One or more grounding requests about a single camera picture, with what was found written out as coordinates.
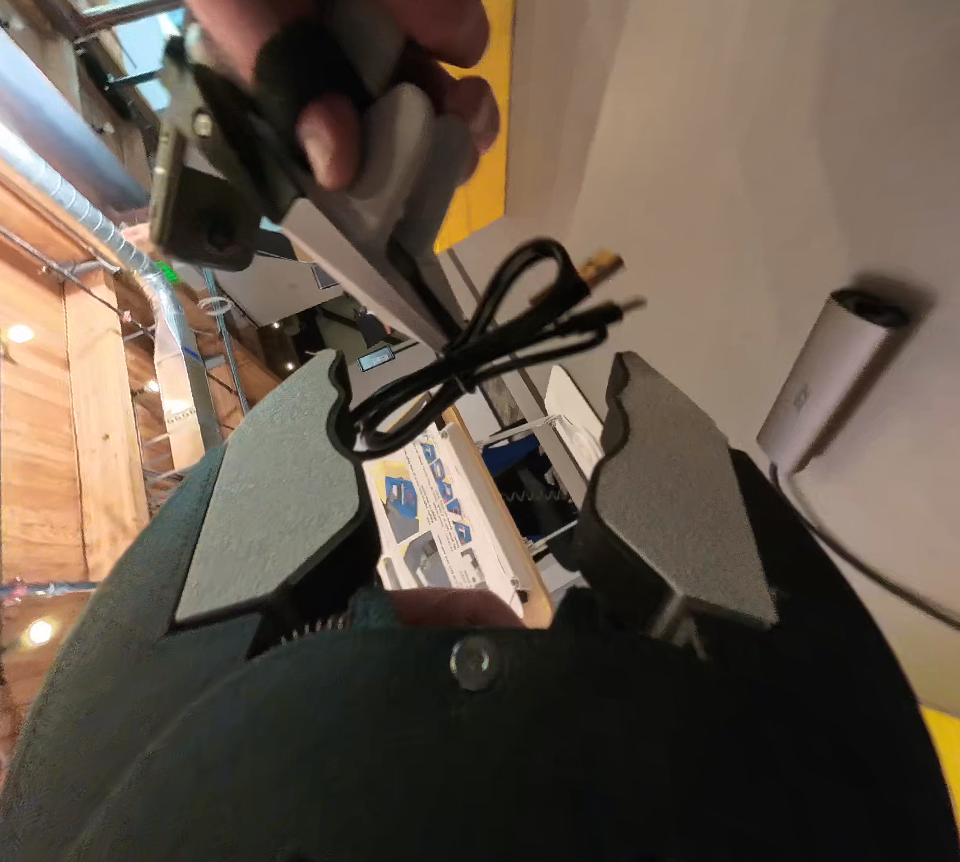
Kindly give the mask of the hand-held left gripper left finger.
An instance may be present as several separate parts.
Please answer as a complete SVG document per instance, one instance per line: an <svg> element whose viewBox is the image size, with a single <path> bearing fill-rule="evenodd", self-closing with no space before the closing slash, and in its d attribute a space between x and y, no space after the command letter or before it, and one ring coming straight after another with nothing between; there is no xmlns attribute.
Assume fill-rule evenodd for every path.
<svg viewBox="0 0 960 862"><path fill-rule="evenodd" d="M308 579L340 604L377 567L364 474L344 446L352 397L341 353L319 353L226 443L174 618L186 626L268 604Z"/></svg>

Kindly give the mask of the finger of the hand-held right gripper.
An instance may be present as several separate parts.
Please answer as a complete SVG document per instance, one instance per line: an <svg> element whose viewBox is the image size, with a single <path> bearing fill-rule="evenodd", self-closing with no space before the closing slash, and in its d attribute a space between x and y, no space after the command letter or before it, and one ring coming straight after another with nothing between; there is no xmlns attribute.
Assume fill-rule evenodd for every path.
<svg viewBox="0 0 960 862"><path fill-rule="evenodd" d="M466 317L434 248L413 247L392 235L387 242L387 260L436 324L438 345L456 341L466 327Z"/></svg>
<svg viewBox="0 0 960 862"><path fill-rule="evenodd" d="M336 277L383 323L399 328L434 352L447 346L449 334L383 250L354 244L304 198L294 203L281 227L299 255Z"/></svg>

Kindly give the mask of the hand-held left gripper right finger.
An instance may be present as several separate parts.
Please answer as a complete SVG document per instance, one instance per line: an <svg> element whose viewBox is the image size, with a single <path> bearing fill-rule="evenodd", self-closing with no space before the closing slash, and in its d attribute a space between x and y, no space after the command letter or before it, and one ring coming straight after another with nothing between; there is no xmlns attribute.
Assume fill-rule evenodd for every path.
<svg viewBox="0 0 960 862"><path fill-rule="evenodd" d="M572 543L604 610L677 646L696 643L703 618L773 628L775 597L726 436L634 352L614 357L606 403L604 455Z"/></svg>

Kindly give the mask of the grey usb hub with cable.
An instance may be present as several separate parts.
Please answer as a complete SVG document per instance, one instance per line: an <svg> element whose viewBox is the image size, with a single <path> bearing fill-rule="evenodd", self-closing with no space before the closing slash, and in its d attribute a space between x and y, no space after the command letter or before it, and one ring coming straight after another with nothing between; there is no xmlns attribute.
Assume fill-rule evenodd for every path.
<svg viewBox="0 0 960 862"><path fill-rule="evenodd" d="M926 314L879 283L832 292L823 304L756 442L778 495L832 555L891 597L954 633L958 615L886 576L831 535L790 494L796 476L822 455Z"/></svg>

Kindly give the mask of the silver air duct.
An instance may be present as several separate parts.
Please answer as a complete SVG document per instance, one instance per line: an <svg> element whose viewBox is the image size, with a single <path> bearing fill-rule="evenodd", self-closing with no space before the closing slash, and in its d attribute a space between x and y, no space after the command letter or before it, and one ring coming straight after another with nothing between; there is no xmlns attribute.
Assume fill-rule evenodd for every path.
<svg viewBox="0 0 960 862"><path fill-rule="evenodd" d="M111 262L134 279L153 314L153 360L174 467L186 469L223 441L207 367L186 312L159 266L86 196L6 126L2 159L66 212Z"/></svg>

